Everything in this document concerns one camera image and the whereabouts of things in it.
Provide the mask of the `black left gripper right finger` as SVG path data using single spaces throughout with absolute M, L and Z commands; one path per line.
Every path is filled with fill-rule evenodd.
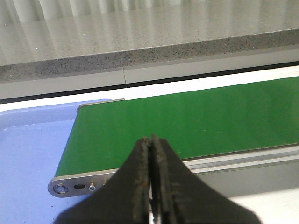
M 192 173 L 166 139 L 152 136 L 152 211 L 156 224 L 259 224 L 257 215 Z

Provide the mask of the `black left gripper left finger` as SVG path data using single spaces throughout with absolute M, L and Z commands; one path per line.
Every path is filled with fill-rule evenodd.
M 63 211 L 56 224 L 149 223 L 150 140 L 137 140 L 119 170 L 95 193 Z

